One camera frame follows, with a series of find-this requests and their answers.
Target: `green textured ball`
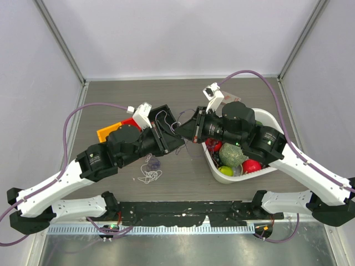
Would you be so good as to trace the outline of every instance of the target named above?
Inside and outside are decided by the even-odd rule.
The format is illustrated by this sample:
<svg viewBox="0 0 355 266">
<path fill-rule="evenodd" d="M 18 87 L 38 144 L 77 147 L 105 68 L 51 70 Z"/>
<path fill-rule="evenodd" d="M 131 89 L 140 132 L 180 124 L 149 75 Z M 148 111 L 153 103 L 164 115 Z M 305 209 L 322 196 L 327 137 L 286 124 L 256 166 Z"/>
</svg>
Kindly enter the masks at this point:
<svg viewBox="0 0 355 266">
<path fill-rule="evenodd" d="M 220 159 L 223 165 L 228 167 L 237 167 L 245 162 L 248 157 L 242 152 L 238 146 L 224 143 L 220 149 Z"/>
</svg>

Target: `black robot arm segment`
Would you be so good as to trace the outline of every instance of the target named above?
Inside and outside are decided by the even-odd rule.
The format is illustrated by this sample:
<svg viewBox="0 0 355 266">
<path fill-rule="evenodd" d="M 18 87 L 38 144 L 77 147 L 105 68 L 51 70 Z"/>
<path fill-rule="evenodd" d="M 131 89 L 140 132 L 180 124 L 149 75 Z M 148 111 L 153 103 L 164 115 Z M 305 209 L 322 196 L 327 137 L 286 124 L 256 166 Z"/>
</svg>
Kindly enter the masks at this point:
<svg viewBox="0 0 355 266">
<path fill-rule="evenodd" d="M 80 153 L 76 159 L 82 169 L 80 177 L 98 182 L 141 157 L 163 156 L 185 144 L 170 129 L 175 119 L 167 105 L 152 110 L 149 120 L 152 128 L 140 132 L 135 126 L 122 125 L 109 134 L 106 142 L 91 145 Z"/>
<path fill-rule="evenodd" d="M 244 155 L 265 165 L 282 159 L 285 136 L 269 126 L 258 125 L 254 111 L 241 102 L 226 104 L 222 117 L 197 107 L 193 117 L 175 132 L 194 143 L 211 137 L 242 148 Z"/>
</svg>

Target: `green fruit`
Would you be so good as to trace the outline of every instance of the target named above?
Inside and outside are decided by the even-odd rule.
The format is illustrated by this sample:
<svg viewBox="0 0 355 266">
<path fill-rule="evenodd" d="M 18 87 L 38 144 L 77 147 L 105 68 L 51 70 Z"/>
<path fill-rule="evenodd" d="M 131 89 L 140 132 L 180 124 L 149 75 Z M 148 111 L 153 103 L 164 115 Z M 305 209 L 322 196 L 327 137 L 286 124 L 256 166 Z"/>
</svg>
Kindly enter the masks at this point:
<svg viewBox="0 0 355 266">
<path fill-rule="evenodd" d="M 233 169 L 228 166 L 221 166 L 218 170 L 226 176 L 233 176 Z"/>
<path fill-rule="evenodd" d="M 241 165 L 248 159 L 248 157 L 243 154 L 241 148 L 228 143 L 222 145 L 219 154 L 222 164 L 231 168 Z"/>
</svg>

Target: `white bowl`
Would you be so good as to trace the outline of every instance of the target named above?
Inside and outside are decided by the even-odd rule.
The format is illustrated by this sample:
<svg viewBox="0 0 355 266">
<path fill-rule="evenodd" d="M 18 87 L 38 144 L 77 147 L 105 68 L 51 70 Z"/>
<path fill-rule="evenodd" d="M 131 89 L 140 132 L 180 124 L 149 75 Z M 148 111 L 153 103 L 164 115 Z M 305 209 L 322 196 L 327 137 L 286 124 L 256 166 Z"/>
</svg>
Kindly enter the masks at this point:
<svg viewBox="0 0 355 266">
<path fill-rule="evenodd" d="M 255 112 L 255 119 L 257 121 L 262 122 L 262 124 L 264 126 L 271 126 L 275 129 L 277 129 L 279 132 L 283 133 L 281 127 L 279 126 L 278 122 L 276 121 L 275 117 L 273 117 L 273 115 L 271 115 L 269 112 L 259 109 L 259 108 L 253 108 L 254 112 Z M 270 173 L 272 171 L 275 171 L 276 169 L 273 167 L 266 167 L 264 169 L 261 169 L 259 171 L 253 172 L 253 173 L 247 173 L 246 175 L 241 175 L 241 176 L 227 176 L 224 175 L 223 173 L 221 173 L 217 167 L 215 166 L 215 164 L 213 163 L 213 160 L 211 158 L 211 155 L 209 153 L 209 151 L 206 149 L 206 144 L 202 143 L 202 147 L 205 151 L 205 156 L 207 159 L 207 163 L 210 166 L 212 175 L 214 176 L 214 178 L 223 184 L 231 184 L 234 182 L 238 182 L 238 181 L 243 181 L 243 180 L 247 180 L 247 179 L 251 179 L 253 177 L 257 177 L 257 176 L 261 176 L 264 175 L 265 173 Z"/>
</svg>

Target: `red ball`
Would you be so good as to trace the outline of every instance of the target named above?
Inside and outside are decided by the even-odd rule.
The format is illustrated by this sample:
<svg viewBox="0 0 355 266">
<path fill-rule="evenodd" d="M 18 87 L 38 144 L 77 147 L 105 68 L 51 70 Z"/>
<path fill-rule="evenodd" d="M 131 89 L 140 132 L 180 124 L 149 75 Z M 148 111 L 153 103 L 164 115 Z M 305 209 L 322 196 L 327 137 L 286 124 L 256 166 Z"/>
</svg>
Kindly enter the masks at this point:
<svg viewBox="0 0 355 266">
<path fill-rule="evenodd" d="M 253 173 L 261 170 L 261 164 L 252 159 L 246 160 L 243 164 L 243 172 L 244 173 Z"/>
<path fill-rule="evenodd" d="M 219 141 L 219 140 L 214 140 L 212 138 L 208 138 L 206 141 L 205 141 L 205 144 L 208 148 L 209 151 L 219 151 L 223 145 L 223 142 L 222 141 Z"/>
</svg>

